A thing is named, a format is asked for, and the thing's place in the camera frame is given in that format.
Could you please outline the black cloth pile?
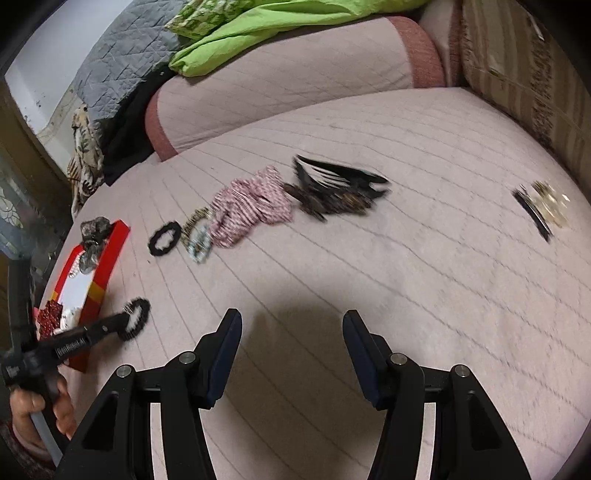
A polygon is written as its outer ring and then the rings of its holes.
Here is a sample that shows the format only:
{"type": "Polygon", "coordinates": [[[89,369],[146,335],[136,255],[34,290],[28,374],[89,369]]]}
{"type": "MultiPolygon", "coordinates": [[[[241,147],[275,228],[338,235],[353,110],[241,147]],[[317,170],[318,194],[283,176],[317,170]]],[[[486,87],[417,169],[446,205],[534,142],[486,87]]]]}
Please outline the black cloth pile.
{"type": "Polygon", "coordinates": [[[145,114],[152,97],[174,76],[167,64],[157,66],[122,100],[114,117],[102,129],[100,148],[104,182],[108,186],[154,152],[146,133],[145,114]]]}

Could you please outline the pink quilted bed cover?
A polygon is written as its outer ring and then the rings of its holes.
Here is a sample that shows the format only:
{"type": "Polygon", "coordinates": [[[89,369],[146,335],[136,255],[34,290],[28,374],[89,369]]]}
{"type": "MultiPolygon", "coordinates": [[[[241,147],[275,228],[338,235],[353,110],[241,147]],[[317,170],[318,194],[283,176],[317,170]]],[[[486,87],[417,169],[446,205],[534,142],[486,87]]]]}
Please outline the pink quilted bed cover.
{"type": "Polygon", "coordinates": [[[114,369],[158,367],[192,349],[224,312],[242,342],[224,396],[202,415],[221,479],[363,479],[384,416],[363,398],[342,315],[417,363],[469,366],[535,479],[564,465],[590,420],[590,205],[524,130],[461,89],[334,100],[242,126],[100,188],[80,212],[130,228],[103,303],[151,304],[131,342],[109,338],[88,370],[66,370],[83,416],[114,369]],[[365,217],[301,212],[259,225],[204,264],[149,237],[183,222],[231,181],[301,154],[384,175],[365,217]],[[570,198],[547,243],[512,195],[548,182],[570,198]]]}

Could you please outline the green blanket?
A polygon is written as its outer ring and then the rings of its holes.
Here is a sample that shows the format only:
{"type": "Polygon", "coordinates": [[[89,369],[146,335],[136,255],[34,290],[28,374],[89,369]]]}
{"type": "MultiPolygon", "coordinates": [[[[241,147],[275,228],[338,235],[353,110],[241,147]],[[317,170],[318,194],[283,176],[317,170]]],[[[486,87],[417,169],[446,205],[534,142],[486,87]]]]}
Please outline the green blanket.
{"type": "Polygon", "coordinates": [[[165,25],[188,41],[168,66],[183,77],[201,77],[284,32],[406,14],[425,5],[423,0],[188,1],[165,25]]]}

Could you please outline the red polka dot scrunchie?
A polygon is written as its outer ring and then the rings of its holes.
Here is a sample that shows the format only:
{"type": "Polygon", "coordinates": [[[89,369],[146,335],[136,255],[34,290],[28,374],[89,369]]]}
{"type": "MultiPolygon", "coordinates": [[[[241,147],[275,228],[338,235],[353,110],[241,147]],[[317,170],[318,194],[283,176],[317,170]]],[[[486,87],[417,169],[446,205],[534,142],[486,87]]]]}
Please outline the red polka dot scrunchie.
{"type": "Polygon", "coordinates": [[[41,340],[47,339],[60,329],[63,306],[55,300],[48,300],[37,313],[36,323],[41,340]]]}

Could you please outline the white cherry print scrunchie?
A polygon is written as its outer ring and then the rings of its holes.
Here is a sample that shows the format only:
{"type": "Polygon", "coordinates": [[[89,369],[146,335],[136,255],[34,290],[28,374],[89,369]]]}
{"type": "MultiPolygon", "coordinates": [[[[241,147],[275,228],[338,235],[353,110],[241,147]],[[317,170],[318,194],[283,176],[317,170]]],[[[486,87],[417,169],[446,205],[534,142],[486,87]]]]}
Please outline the white cherry print scrunchie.
{"type": "Polygon", "coordinates": [[[53,331],[54,335],[58,335],[61,333],[64,333],[66,331],[72,330],[74,328],[76,328],[79,324],[79,318],[81,315],[81,308],[77,307],[77,308],[66,308],[62,311],[60,320],[59,320],[59,325],[58,327],[53,331]]]}

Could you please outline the clear crystal hair clip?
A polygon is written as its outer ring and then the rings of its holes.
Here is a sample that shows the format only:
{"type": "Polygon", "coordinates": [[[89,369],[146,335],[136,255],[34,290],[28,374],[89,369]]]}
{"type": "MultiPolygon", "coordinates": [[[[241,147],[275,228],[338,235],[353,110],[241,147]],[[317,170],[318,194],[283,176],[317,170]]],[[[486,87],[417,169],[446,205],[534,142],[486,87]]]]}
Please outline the clear crystal hair clip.
{"type": "Polygon", "coordinates": [[[560,228],[568,226],[567,210],[570,198],[557,191],[548,182],[535,181],[531,184],[536,192],[534,204],[542,217],[560,228]]]}

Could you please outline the grey velvet scrunchie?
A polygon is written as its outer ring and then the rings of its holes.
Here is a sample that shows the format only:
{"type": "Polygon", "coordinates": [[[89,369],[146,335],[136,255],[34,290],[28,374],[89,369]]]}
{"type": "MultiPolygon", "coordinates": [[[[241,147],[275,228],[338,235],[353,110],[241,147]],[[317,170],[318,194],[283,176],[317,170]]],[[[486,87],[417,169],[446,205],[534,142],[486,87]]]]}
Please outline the grey velvet scrunchie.
{"type": "Polygon", "coordinates": [[[98,267],[98,263],[114,225],[103,216],[82,222],[80,225],[83,253],[80,255],[79,268],[82,274],[89,274],[98,267]]]}

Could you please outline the striped brown cushion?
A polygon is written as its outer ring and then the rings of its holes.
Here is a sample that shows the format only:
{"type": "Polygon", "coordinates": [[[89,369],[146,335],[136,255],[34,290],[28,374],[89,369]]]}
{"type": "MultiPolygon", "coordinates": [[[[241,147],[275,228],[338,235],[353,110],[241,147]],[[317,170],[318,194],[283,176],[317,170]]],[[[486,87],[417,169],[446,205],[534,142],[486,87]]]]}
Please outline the striped brown cushion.
{"type": "Polygon", "coordinates": [[[516,1],[463,3],[471,88],[513,117],[590,189],[590,93],[567,54],[516,1]]]}

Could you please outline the black hair clip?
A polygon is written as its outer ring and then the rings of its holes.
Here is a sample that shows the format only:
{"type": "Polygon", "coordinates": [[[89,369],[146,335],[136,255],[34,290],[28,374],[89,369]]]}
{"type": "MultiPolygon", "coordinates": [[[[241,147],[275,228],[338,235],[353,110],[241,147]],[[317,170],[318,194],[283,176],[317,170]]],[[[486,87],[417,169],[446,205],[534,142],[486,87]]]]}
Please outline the black hair clip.
{"type": "Polygon", "coordinates": [[[524,189],[513,189],[512,195],[535,223],[542,238],[549,243],[553,236],[549,224],[524,189]]]}

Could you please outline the red tray box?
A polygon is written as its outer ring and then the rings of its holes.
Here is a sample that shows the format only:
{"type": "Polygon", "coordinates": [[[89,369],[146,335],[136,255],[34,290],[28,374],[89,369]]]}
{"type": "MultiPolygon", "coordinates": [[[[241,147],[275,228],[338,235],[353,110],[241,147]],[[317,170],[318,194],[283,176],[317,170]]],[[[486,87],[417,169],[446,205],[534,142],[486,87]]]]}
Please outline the red tray box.
{"type": "Polygon", "coordinates": [[[79,268],[80,255],[83,253],[80,231],[80,242],[69,253],[48,299],[60,303],[63,310],[80,307],[78,326],[86,326],[98,318],[108,281],[130,232],[130,228],[121,220],[111,223],[114,227],[98,267],[89,274],[82,274],[79,268]]]}

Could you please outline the red white checked scrunchie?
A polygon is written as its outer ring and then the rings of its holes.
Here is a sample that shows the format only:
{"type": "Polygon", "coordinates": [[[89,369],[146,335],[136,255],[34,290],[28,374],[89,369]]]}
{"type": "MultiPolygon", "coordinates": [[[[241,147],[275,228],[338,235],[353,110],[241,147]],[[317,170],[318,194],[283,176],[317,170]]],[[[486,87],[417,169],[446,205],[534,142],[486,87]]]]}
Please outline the red white checked scrunchie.
{"type": "Polygon", "coordinates": [[[236,179],[211,200],[211,227],[215,247],[230,248],[263,223],[274,225],[294,218],[293,204],[283,190],[283,178],[273,166],[249,179],[236,179]]]}

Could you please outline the stained glass door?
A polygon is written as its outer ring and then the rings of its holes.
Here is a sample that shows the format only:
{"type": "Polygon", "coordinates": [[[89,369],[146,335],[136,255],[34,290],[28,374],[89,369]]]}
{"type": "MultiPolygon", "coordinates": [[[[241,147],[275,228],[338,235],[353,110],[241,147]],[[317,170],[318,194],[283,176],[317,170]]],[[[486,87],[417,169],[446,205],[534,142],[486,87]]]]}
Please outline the stained glass door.
{"type": "Polygon", "coordinates": [[[27,239],[17,206],[19,197],[10,183],[10,171],[1,160],[1,251],[11,260],[26,253],[27,239]]]}

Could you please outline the grey quilted blanket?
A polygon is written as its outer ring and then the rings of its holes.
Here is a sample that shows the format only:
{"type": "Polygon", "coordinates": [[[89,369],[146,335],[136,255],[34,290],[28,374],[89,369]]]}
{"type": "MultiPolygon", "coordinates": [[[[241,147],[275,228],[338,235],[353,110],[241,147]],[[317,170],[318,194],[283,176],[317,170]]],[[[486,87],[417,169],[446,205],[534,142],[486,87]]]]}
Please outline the grey quilted blanket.
{"type": "Polygon", "coordinates": [[[182,6],[179,0],[132,1],[91,48],[73,87],[97,128],[104,129],[138,85],[180,48],[165,25],[182,6]]]}

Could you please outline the floral beige cloth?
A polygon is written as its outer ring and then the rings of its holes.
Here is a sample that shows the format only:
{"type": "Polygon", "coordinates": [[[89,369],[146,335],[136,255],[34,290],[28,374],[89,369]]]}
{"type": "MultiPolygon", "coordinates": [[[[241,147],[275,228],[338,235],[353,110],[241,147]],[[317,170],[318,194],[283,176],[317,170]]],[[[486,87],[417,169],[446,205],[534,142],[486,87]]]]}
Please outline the floral beige cloth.
{"type": "Polygon", "coordinates": [[[72,191],[71,215],[75,219],[87,200],[104,183],[104,157],[85,104],[75,110],[71,128],[74,154],[68,163],[66,176],[72,191]]]}

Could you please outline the black decorative hair comb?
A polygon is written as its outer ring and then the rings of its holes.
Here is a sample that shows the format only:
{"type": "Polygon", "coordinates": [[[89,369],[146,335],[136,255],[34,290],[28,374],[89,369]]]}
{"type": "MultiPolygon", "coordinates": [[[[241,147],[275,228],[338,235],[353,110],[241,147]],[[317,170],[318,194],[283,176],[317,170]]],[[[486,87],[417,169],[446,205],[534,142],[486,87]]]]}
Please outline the black decorative hair comb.
{"type": "Polygon", "coordinates": [[[325,222],[329,215],[365,216],[375,202],[390,194],[390,181],[363,169],[294,157],[297,184],[283,183],[283,191],[300,203],[301,211],[325,222]]]}

